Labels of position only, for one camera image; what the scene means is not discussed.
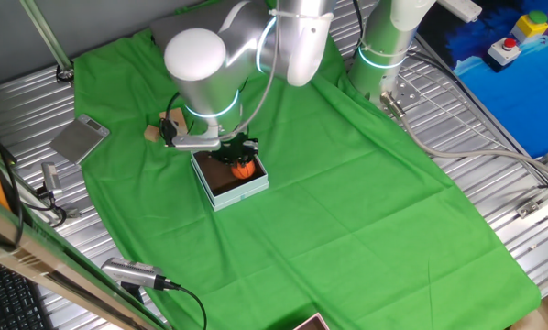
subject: small yellow block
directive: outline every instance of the small yellow block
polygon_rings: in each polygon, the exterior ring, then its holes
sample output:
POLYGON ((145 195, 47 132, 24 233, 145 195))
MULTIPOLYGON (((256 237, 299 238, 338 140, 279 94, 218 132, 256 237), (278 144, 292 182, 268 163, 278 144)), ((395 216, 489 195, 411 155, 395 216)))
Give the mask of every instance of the small yellow block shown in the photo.
POLYGON ((544 33, 548 28, 548 24, 536 24, 529 19, 528 15, 523 15, 519 18, 519 21, 516 22, 516 27, 524 33, 526 38, 530 38, 544 33))
POLYGON ((160 130, 157 127, 148 125, 144 131, 144 138, 151 142, 158 142, 160 139, 160 130))

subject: gray cable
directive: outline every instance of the gray cable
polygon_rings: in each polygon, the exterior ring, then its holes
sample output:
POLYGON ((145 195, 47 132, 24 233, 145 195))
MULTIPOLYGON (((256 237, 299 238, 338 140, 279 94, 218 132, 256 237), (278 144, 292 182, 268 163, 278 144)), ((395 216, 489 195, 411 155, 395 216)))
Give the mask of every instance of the gray cable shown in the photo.
POLYGON ((406 116, 403 116, 400 118, 402 121, 402 124, 404 125, 404 128, 409 132, 409 135, 411 136, 412 140, 421 147, 422 150, 424 150, 426 153, 432 154, 436 157, 442 157, 442 158, 463 158, 463 157, 477 157, 477 156, 504 156, 504 157, 511 157, 516 160, 522 160, 526 161, 532 166, 536 167, 537 169, 544 171, 548 173, 548 166, 541 163, 540 161, 537 161, 535 159, 526 157, 524 155, 521 155, 516 152, 507 151, 507 150, 475 150, 475 151, 468 151, 468 152, 443 152, 443 151, 437 151, 435 149, 431 149, 427 146, 425 146, 419 138, 414 134, 411 128, 411 124, 409 124, 409 119, 407 119, 406 116))
POLYGON ((266 101, 266 97, 268 97, 268 93, 270 91, 270 86, 272 85, 272 82, 274 81, 274 71, 276 70, 276 60, 278 59, 278 47, 279 47, 279 35, 280 35, 280 24, 278 16, 276 16, 276 29, 275 29, 275 39, 274 39, 274 58, 272 59, 272 69, 270 71, 270 76, 268 79, 268 84, 266 85, 266 89, 264 90, 264 93, 262 94, 262 99, 259 100, 258 106, 256 106, 256 110, 252 113, 252 115, 243 123, 241 123, 236 129, 231 131, 230 133, 227 133, 225 135, 222 135, 219 137, 220 140, 228 140, 230 138, 235 138, 237 133, 244 131, 249 123, 251 123, 252 120, 256 117, 258 114, 259 109, 262 108, 262 105, 264 104, 264 101, 266 101))

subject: glowing blue ring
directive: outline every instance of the glowing blue ring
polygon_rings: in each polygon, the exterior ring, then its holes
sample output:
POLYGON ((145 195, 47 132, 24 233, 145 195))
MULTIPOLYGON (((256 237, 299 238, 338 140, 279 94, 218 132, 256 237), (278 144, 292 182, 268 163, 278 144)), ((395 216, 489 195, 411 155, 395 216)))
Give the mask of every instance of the glowing blue ring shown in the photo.
POLYGON ((198 117, 200 117, 200 118, 216 118, 216 117, 218 117, 218 116, 220 116, 220 115, 224 115, 227 111, 231 110, 231 109, 234 107, 234 105, 236 105, 236 103, 237 103, 237 98, 239 98, 239 90, 238 90, 237 93, 236 93, 236 97, 234 98, 234 102, 232 102, 225 110, 219 112, 218 114, 211 114, 211 115, 198 114, 198 113, 192 111, 192 109, 191 109, 188 105, 185 105, 185 106, 186 106, 186 108, 189 110, 189 112, 190 112, 191 114, 193 114, 193 115, 195 115, 195 116, 198 116, 198 117))
POLYGON ((256 51, 256 66, 258 67, 258 71, 262 72, 262 68, 260 68, 259 65, 259 57, 262 55, 262 48, 264 48, 264 42, 266 42, 266 37, 268 36, 268 33, 272 30, 272 27, 274 26, 274 23, 276 22, 276 17, 274 16, 266 25, 266 28, 264 28, 264 31, 262 32, 262 35, 259 36, 258 41, 258 50, 256 51))
POLYGON ((368 60, 366 59, 366 56, 364 56, 364 53, 362 52, 362 48, 358 48, 358 51, 359 51, 359 56, 362 57, 362 60, 364 60, 365 63, 373 66, 373 67, 377 67, 377 68, 380 68, 380 69, 392 69, 392 68, 396 68, 398 66, 400 66, 403 62, 404 62, 404 59, 402 59, 400 62, 396 63, 396 64, 392 64, 392 65, 380 65, 380 64, 376 64, 374 63, 373 61, 371 60, 368 60))

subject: yellow box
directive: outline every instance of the yellow box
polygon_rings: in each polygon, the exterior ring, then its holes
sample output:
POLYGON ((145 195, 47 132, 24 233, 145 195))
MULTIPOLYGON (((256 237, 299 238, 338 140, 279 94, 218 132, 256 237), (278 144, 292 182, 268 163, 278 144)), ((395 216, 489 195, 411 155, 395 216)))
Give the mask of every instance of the yellow box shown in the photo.
POLYGON ((528 15, 523 15, 521 16, 519 21, 516 22, 516 27, 519 28, 522 31, 522 33, 524 33, 524 36, 526 38, 529 38, 532 36, 542 34, 544 31, 547 30, 548 24, 547 23, 536 24, 529 19, 528 15))

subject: metal grating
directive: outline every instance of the metal grating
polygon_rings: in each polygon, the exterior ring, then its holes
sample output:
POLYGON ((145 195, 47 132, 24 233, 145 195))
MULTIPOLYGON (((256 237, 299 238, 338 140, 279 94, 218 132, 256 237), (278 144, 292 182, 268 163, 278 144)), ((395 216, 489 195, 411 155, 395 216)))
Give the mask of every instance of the metal grating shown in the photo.
MULTIPOLYGON (((69 83, 57 83, 54 76, 55 68, 50 68, 0 86, 0 139, 18 159, 17 173, 34 188, 43 182, 40 163, 56 164, 64 187, 64 196, 57 204, 81 212, 80 219, 69 219, 58 232, 100 267, 121 254, 94 210, 81 168, 49 147, 49 142, 74 118, 74 90, 69 83)), ((42 287, 39 291, 56 329, 117 328, 52 291, 42 287)), ((147 308, 166 322, 144 291, 142 297, 147 308)))
MULTIPOLYGON (((376 2, 360 1, 364 19, 376 2)), ((330 33, 344 59, 349 60, 359 37, 351 0, 337 2, 330 33)), ((440 72, 412 59, 407 59, 404 65, 412 71, 404 69, 402 77, 449 113, 424 98, 405 108, 413 129, 430 147, 460 151, 499 148, 498 143, 510 146, 512 138, 497 127, 496 120, 474 106, 463 106, 448 91, 454 86, 440 72)), ((81 212, 80 219, 69 221, 59 228, 59 233, 101 266, 108 258, 121 255, 89 199, 81 169, 49 148, 49 142, 72 121, 74 112, 71 85, 58 84, 54 73, 55 69, 50 68, 0 85, 0 138, 19 159, 17 172, 33 187, 42 182, 40 163, 56 163, 64 187, 64 197, 58 200, 60 206, 76 207, 81 212)), ((520 219, 515 212, 523 201, 540 191, 540 183, 513 159, 478 157, 434 161, 464 191, 510 254, 540 286, 543 296, 548 294, 548 206, 525 219, 520 219)), ((40 288, 40 292, 57 329, 116 328, 51 291, 40 288)), ((166 322, 144 292, 143 298, 147 308, 166 322)))

